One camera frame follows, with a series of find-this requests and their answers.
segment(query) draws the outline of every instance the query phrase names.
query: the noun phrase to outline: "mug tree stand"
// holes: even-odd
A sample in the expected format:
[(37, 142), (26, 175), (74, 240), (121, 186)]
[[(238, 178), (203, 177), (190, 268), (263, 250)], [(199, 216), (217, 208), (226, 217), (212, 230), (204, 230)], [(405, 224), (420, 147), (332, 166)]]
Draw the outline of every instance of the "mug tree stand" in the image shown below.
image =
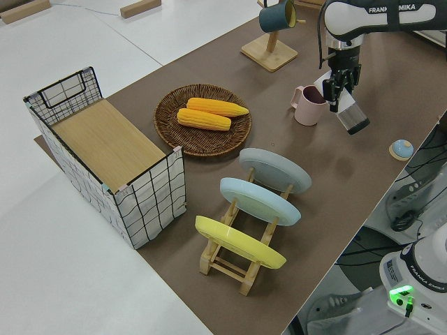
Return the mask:
[(297, 57), (298, 52), (278, 40), (278, 31), (266, 33), (244, 45), (241, 53), (270, 72), (275, 72)]

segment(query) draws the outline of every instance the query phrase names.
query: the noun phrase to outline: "franka emika logo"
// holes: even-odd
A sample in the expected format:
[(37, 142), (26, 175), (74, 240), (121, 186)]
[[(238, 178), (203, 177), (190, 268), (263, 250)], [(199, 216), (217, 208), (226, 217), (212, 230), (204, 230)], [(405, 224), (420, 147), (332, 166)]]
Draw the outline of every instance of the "franka emika logo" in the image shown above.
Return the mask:
[[(412, 12), (415, 10), (419, 10), (420, 4), (416, 5), (414, 3), (409, 3), (407, 5), (399, 5), (399, 12)], [(379, 14), (386, 13), (388, 10), (387, 6), (378, 6), (378, 7), (369, 7), (366, 8), (368, 14)]]

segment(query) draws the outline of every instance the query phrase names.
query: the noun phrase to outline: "plate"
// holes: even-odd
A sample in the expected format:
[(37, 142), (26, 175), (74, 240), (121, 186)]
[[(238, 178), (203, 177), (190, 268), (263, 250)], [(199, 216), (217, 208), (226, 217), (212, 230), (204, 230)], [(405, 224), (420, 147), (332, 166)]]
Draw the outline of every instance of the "plate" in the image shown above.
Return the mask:
[(219, 156), (238, 148), (251, 129), (251, 113), (231, 118), (229, 131), (209, 131), (182, 126), (177, 113), (185, 108), (189, 98), (208, 98), (237, 103), (248, 108), (233, 92), (209, 84), (192, 84), (180, 87), (166, 95), (154, 113), (154, 125), (160, 137), (172, 148), (181, 146), (191, 156)]
[(294, 225), (301, 218), (295, 206), (279, 195), (259, 185), (236, 178), (221, 179), (221, 193), (227, 201), (236, 199), (236, 207), (242, 211), (277, 225)]
[(283, 255), (264, 243), (211, 218), (197, 216), (196, 229), (203, 236), (229, 251), (237, 253), (252, 262), (260, 262), (264, 267), (279, 269), (286, 262)]
[(259, 183), (285, 192), (303, 193), (312, 185), (312, 179), (299, 165), (271, 151), (246, 148), (239, 153), (239, 163), (245, 171), (254, 168), (254, 179)]

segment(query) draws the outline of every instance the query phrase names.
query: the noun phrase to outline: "pink mug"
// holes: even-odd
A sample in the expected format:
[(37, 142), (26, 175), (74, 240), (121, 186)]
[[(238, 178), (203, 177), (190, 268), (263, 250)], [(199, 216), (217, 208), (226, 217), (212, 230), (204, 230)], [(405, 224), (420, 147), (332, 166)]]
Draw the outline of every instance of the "pink mug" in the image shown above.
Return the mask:
[(327, 109), (327, 104), (314, 85), (297, 87), (291, 101), (295, 108), (295, 120), (305, 126), (316, 124)]

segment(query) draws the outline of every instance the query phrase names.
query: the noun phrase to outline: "green light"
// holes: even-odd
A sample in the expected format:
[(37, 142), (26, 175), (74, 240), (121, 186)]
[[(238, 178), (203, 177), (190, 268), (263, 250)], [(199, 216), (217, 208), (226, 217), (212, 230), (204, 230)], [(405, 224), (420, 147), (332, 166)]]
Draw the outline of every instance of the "green light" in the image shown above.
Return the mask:
[(393, 303), (397, 303), (397, 299), (402, 298), (402, 296), (405, 296), (409, 294), (413, 290), (413, 286), (405, 285), (400, 288), (395, 288), (390, 290), (390, 299)]
[(405, 285), (405, 286), (402, 286), (401, 288), (395, 288), (395, 289), (391, 290), (390, 295), (398, 295), (399, 293), (409, 292), (412, 290), (413, 290), (413, 286)]

